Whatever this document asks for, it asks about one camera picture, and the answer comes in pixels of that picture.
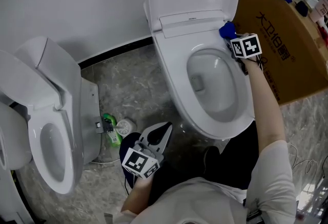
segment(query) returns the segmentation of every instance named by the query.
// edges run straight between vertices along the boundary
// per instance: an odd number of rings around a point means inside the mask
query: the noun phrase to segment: black pants
[[[123,139],[119,156],[123,162],[129,148],[134,147],[139,139],[139,133],[131,133]],[[247,189],[251,181],[251,173],[258,159],[258,140],[256,124],[253,122],[245,131],[232,138],[224,151],[217,158],[217,170],[202,175],[209,181],[224,184],[239,189]],[[134,186],[136,177],[123,168],[124,175],[130,187]],[[152,205],[169,188],[190,178],[197,177],[185,175],[172,168],[167,162],[157,170],[154,176],[149,205]]]

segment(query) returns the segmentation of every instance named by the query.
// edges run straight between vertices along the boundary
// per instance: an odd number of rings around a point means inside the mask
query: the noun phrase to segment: white t-shirt
[[[139,215],[130,211],[115,217],[115,224],[240,224],[249,212],[260,210],[265,223],[292,224],[296,199],[285,141],[276,141],[259,155],[247,191],[201,177],[168,189]]]

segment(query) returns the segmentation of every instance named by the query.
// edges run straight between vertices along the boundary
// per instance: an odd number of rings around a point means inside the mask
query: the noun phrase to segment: black baseboard
[[[151,45],[151,44],[153,44],[153,38],[148,37],[148,38],[145,38],[145,39],[142,39],[142,40],[135,41],[133,43],[124,45],[124,46],[114,48],[114,49],[112,49],[110,51],[107,51],[105,53],[96,55],[96,56],[94,56],[90,59],[87,59],[87,60],[79,63],[78,65],[81,67],[81,69],[84,69],[86,67],[94,65],[94,64],[99,63],[101,61],[104,61],[108,58],[111,58],[111,57],[117,56],[119,54],[123,54],[123,53],[129,52],[129,51],[132,51],[134,49],[137,49],[137,48],[140,48],[140,47],[143,47],[143,46],[148,46],[148,45]]]
[[[9,105],[9,107],[14,108],[14,107],[16,107],[17,105],[18,105],[17,102],[13,102],[12,104]]]

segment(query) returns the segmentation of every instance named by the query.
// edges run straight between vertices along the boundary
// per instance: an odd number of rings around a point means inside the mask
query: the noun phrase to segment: white wire
[[[90,163],[103,165],[103,164],[112,164],[112,163],[114,163],[116,161],[119,161],[119,158],[116,159],[116,160],[110,161],[110,162],[94,162],[94,161],[91,161]]]
[[[317,164],[316,171],[314,172],[314,175],[313,175],[313,178],[312,178],[312,181],[311,181],[311,183],[313,183],[314,178],[315,178],[315,176],[316,176],[316,174],[317,174],[317,170],[318,170],[318,168],[319,168],[319,164],[318,164],[318,162],[316,162],[314,159],[305,159],[305,160],[303,160],[303,161],[301,161],[301,162],[299,162],[299,163],[296,164],[296,161],[297,161],[297,158],[298,158],[298,150],[297,150],[296,146],[294,146],[293,144],[291,144],[291,143],[287,143],[287,144],[288,144],[288,145],[291,145],[291,146],[292,146],[293,148],[295,148],[295,150],[296,150],[296,157],[295,157],[294,163],[293,163],[293,165],[292,165],[292,170],[293,170],[294,168],[296,168],[297,166],[303,164],[304,162],[307,162],[306,167],[305,167],[305,174],[307,175],[307,174],[310,172],[310,170],[311,170],[312,163]]]

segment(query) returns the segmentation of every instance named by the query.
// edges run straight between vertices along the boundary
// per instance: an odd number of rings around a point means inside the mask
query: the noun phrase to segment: tile floor
[[[181,119],[172,103],[153,46],[142,47],[118,55],[82,70],[82,76],[99,86],[100,112],[113,114],[117,120],[129,118],[138,132],[161,122],[171,121],[174,134],[166,151],[174,167],[189,170],[206,146],[216,145],[222,151],[226,141],[202,137]],[[315,159],[315,165],[305,174],[306,163],[294,169],[297,191],[316,182],[328,150],[328,92],[300,100],[281,108],[288,142],[298,149],[297,162]],[[290,147],[291,164],[295,150]],[[102,136],[98,161],[114,161],[118,149],[111,148]],[[17,173],[20,185],[34,213],[47,223],[106,223],[104,213],[120,210],[127,194],[120,163],[85,165],[81,180],[73,194],[60,195],[52,191],[40,177],[34,162]]]

